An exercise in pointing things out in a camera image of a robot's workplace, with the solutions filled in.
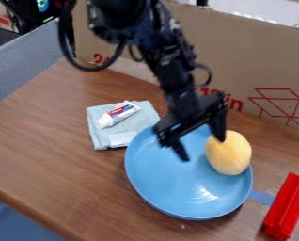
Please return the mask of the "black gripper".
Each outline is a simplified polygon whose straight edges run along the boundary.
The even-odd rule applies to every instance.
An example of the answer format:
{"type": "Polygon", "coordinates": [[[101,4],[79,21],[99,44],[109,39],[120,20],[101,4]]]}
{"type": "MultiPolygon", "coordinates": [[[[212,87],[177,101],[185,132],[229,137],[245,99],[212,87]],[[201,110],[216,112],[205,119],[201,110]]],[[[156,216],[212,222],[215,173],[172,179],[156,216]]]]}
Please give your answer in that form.
{"type": "Polygon", "coordinates": [[[175,110],[153,126],[161,147],[172,147],[181,161],[189,157],[181,145],[180,138],[201,125],[207,124],[213,137],[225,140],[225,116],[228,106],[223,91],[215,91],[205,96],[195,96],[195,102],[181,101],[175,110]]]}

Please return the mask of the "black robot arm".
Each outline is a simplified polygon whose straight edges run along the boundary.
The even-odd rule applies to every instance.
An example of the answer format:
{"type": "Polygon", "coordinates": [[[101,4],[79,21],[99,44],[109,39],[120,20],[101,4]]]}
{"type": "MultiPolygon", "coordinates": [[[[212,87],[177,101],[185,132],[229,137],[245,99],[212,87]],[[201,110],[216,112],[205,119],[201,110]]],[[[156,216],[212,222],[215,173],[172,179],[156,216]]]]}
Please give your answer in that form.
{"type": "Polygon", "coordinates": [[[163,147],[189,159],[181,136],[208,125],[219,141],[225,140],[227,102],[224,93],[196,93],[192,71],[208,68],[196,62],[193,46],[161,0],[87,0],[88,24],[96,36],[117,50],[139,49],[157,78],[168,113],[152,127],[163,147]]]}

